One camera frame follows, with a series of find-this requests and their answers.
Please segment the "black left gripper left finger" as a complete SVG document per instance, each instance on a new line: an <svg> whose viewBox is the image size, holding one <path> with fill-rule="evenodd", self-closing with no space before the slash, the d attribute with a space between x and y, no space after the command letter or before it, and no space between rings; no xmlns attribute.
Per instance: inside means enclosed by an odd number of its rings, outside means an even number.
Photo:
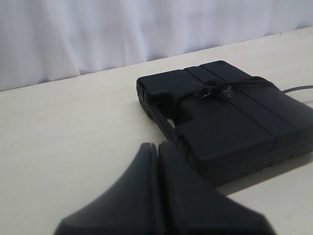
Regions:
<svg viewBox="0 0 313 235"><path fill-rule="evenodd" d="M121 177L103 194L64 218L56 235L162 235L157 149L143 143Z"/></svg>

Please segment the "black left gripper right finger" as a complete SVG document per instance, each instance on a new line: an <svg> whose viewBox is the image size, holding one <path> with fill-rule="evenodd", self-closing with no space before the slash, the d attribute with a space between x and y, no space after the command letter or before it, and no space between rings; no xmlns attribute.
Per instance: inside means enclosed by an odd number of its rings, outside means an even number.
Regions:
<svg viewBox="0 0 313 235"><path fill-rule="evenodd" d="M158 173L168 234L271 234L265 216L215 190L168 142L158 147Z"/></svg>

